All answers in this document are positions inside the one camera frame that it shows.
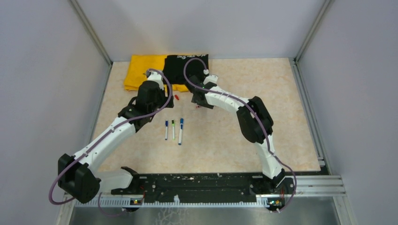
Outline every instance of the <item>white wall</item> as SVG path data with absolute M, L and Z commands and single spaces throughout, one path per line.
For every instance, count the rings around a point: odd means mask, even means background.
M 110 58 L 294 57 L 323 0 L 79 0 Z
M 0 224 L 53 224 L 58 158 L 90 138 L 107 65 L 66 0 L 2 0 L 0 33 Z
M 336 1 L 300 66 L 358 223 L 397 224 L 398 4 Z

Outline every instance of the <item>green marker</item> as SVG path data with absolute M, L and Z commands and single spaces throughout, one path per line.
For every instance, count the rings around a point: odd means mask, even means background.
M 173 126 L 173 140 L 176 139 L 176 132 L 175 132 L 175 128 L 174 128 L 174 120 L 171 120 L 171 126 Z

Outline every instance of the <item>black cloth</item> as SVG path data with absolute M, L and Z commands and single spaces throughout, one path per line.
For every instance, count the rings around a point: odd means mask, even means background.
M 184 66 L 191 58 L 199 58 L 203 60 L 206 67 L 209 68 L 209 55 L 168 55 L 164 60 L 163 73 L 171 84 L 185 84 Z M 199 60 L 191 61 L 187 66 L 187 77 L 197 75 L 199 78 L 204 76 L 203 64 Z

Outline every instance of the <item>marker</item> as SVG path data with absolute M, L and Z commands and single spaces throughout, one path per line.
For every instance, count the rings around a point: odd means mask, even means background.
M 183 140 L 183 125 L 184 125 L 184 119 L 180 119 L 180 134 L 178 135 L 178 145 L 181 145 L 181 142 Z
M 164 137 L 164 140 L 167 140 L 168 137 L 168 120 L 166 120 L 166 136 Z
M 171 126 L 173 127 L 173 140 L 176 139 L 176 131 L 174 129 L 174 120 L 171 120 Z

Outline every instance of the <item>beige table surface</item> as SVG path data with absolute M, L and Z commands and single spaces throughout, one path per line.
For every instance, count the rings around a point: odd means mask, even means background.
M 129 62 L 115 62 L 105 91 L 94 136 L 104 131 L 136 91 L 125 91 L 123 81 Z M 319 171 L 318 158 L 308 129 L 289 60 L 217 59 L 209 61 L 218 85 L 238 96 L 259 96 L 274 120 L 276 154 L 295 171 Z M 155 115 L 138 133 L 121 144 L 100 167 L 111 171 L 128 166 L 138 173 L 260 172 L 254 145 L 240 132 L 236 114 L 220 108 L 195 108 L 189 92 L 174 92 L 180 98 L 173 109 Z M 178 125 L 184 118 L 183 142 Z M 165 120 L 176 121 L 176 140 L 164 140 Z

